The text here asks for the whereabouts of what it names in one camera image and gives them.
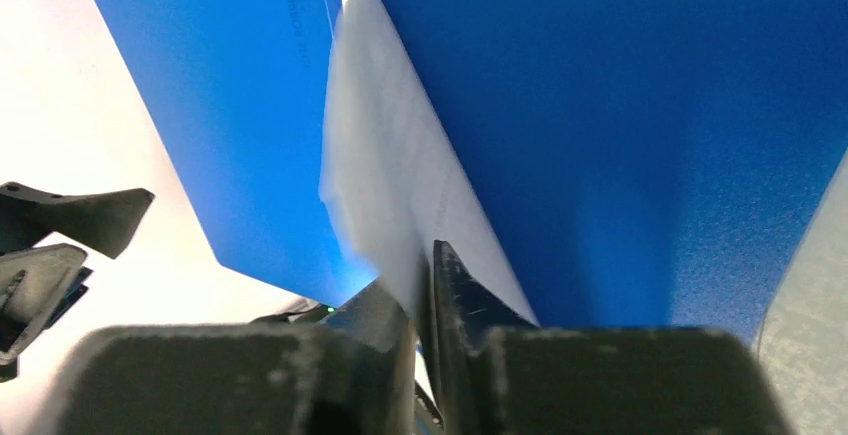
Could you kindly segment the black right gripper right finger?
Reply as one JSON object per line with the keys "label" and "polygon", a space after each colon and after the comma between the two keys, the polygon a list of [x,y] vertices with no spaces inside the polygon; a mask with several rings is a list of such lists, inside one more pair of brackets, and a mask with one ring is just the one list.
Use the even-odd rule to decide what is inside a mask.
{"label": "black right gripper right finger", "polygon": [[712,327],[542,329],[432,252],[432,389],[449,434],[788,434],[758,363]]}

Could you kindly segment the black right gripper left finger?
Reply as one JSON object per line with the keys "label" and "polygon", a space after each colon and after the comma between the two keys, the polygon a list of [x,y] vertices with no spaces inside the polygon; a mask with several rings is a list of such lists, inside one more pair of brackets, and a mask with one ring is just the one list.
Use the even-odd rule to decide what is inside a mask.
{"label": "black right gripper left finger", "polygon": [[372,283],[317,323],[109,327],[62,364],[33,434],[410,434],[415,335]]}

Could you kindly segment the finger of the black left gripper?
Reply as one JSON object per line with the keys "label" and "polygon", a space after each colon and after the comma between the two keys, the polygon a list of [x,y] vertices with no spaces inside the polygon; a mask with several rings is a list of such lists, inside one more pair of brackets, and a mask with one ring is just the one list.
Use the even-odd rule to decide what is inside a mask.
{"label": "finger of the black left gripper", "polygon": [[1,186],[1,253],[33,248],[59,233],[115,259],[130,244],[154,199],[144,188],[69,196],[7,182]]}
{"label": "finger of the black left gripper", "polygon": [[18,375],[18,359],[45,330],[79,278],[87,253],[70,244],[1,257],[1,381]]}

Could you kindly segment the white paper sheet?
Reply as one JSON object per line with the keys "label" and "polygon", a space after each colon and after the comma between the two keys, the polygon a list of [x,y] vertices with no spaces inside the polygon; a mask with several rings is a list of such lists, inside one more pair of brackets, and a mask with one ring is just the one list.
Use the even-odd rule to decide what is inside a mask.
{"label": "white paper sheet", "polygon": [[423,318],[439,240],[534,319],[382,0],[344,0],[336,21],[320,193],[343,248],[413,320]]}

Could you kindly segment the blue plastic folder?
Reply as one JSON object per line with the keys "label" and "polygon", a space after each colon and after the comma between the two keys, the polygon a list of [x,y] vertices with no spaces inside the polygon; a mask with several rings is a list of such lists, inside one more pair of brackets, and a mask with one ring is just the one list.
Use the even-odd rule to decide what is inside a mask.
{"label": "blue plastic folder", "polygon": [[[376,278],[320,193],[344,0],[94,0],[217,261]],[[543,326],[744,341],[847,147],[847,0],[382,0]]]}

